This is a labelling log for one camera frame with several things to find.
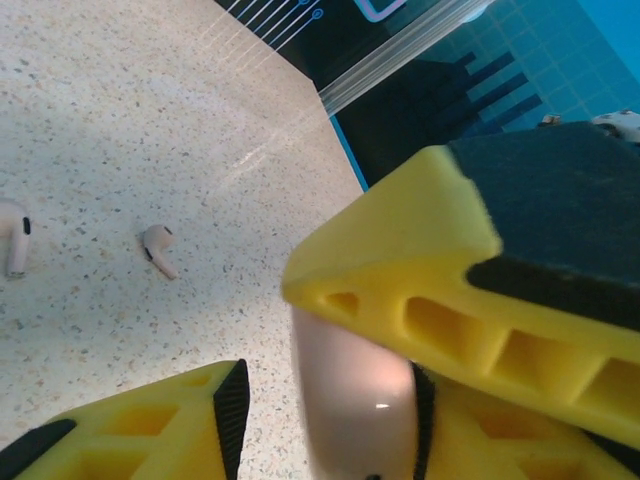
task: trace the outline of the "white earbud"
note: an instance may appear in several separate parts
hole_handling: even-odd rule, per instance
[[[0,237],[11,236],[7,276],[16,278],[25,273],[31,235],[27,210],[8,198],[0,198]]]
[[[315,480],[413,478],[419,426],[410,362],[297,309],[293,341]]]
[[[171,280],[178,278],[178,271],[164,257],[162,250],[171,246],[173,240],[173,232],[164,225],[152,225],[142,238],[147,258]]]

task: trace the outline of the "black foam edge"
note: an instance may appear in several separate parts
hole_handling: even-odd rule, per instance
[[[629,471],[640,478],[640,451],[622,443],[614,442],[593,432],[584,430],[584,433],[602,450],[624,465]]]
[[[433,436],[436,387],[418,364],[411,364],[416,388],[418,413],[418,451],[413,469],[413,480],[424,480],[429,466],[429,453]]]
[[[580,142],[584,142],[585,144],[587,143],[585,138],[594,145],[597,145],[598,142],[608,142],[610,151],[612,149],[618,149],[617,151],[625,157],[629,157],[629,152],[631,151],[624,142],[606,137],[600,129],[588,122],[565,124],[552,129],[537,129],[461,139],[450,142],[448,148],[453,153],[462,173],[476,184],[483,200],[486,195],[491,195],[494,197],[493,202],[495,205],[495,194],[483,190],[477,183],[477,178],[474,178],[474,174],[479,171],[474,164],[486,164],[492,160],[491,152],[487,149],[487,145],[489,144],[499,145],[500,142],[509,144],[518,139],[526,139],[528,142],[532,142],[532,139],[541,131],[545,137],[540,137],[538,148],[540,144],[544,145],[544,142],[548,141],[549,137],[555,136],[556,138],[560,138],[564,135],[565,138],[570,136],[576,137]],[[569,145],[567,151],[562,150],[561,153],[563,155],[570,154],[570,150],[575,149],[575,145],[580,142],[574,141],[573,144]],[[582,153],[584,153],[585,148],[589,146],[590,145],[582,146]],[[505,152],[500,151],[496,157],[498,162],[504,161]],[[513,165],[505,168],[505,172],[513,174]],[[510,179],[505,177],[500,180],[508,182]],[[490,182],[485,181],[484,183],[487,185],[495,185],[496,180],[494,179]],[[489,208],[489,214],[493,218],[495,212],[492,211],[489,205],[486,206]],[[498,234],[502,237],[501,229],[497,224],[494,224],[494,226],[497,228]],[[501,255],[474,265],[469,269],[466,277],[472,286],[481,290],[517,298],[640,332],[639,283],[634,281],[630,282],[628,279],[622,277],[616,278],[614,276],[595,274],[584,275],[576,269],[563,268],[561,263],[552,264],[550,262],[549,264],[536,264],[529,262],[526,259],[518,257],[517,252],[509,250],[510,243],[508,240],[503,238],[503,241],[505,243],[505,250]],[[629,258],[637,259],[640,255],[639,252],[640,243],[638,243],[638,249],[636,251],[626,253],[630,255]]]
[[[70,419],[56,420],[28,431],[0,451],[0,480],[14,480],[76,427]]]
[[[213,394],[213,408],[226,480],[237,480],[251,392],[247,362],[240,359]]]
[[[547,270],[514,257],[498,256],[472,266],[476,288],[640,332],[640,286],[620,285],[570,270]]]

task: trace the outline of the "terrazzo floor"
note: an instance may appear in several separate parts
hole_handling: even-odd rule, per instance
[[[0,448],[69,408],[243,357],[241,478],[309,478],[280,274],[361,193],[313,85],[210,0],[0,12],[0,196],[33,222],[27,275],[0,276]],[[176,236],[175,281],[143,255],[154,223]]]

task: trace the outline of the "black rubber strip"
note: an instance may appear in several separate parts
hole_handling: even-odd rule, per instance
[[[436,387],[422,367],[415,363],[412,364],[412,367],[418,412],[418,452],[413,470],[413,480],[424,480],[427,475],[433,436]]]
[[[29,220],[29,217],[22,219],[22,231],[25,235],[31,235],[31,220]]]
[[[25,433],[0,451],[0,480],[14,480],[76,427],[74,420],[57,420]]]
[[[226,480],[238,478],[250,401],[247,362],[240,359],[213,394],[218,440]]]
[[[627,467],[629,470],[633,472],[638,478],[640,478],[640,451],[635,450],[626,445],[622,445],[621,443],[614,442],[605,437],[601,437],[600,435],[596,435],[595,433],[587,432],[585,433],[593,440],[593,442],[598,445],[601,449],[615,458],[622,465]]]

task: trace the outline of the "blue tile wall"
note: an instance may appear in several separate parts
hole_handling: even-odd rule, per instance
[[[532,94],[543,105],[506,130],[532,128],[546,113],[587,120],[621,108],[640,111],[640,83],[577,0],[496,0],[479,19],[459,27],[421,58],[452,62],[473,51],[474,73],[510,51],[516,62],[477,85],[472,100],[523,72],[529,84],[481,112],[491,120]]]

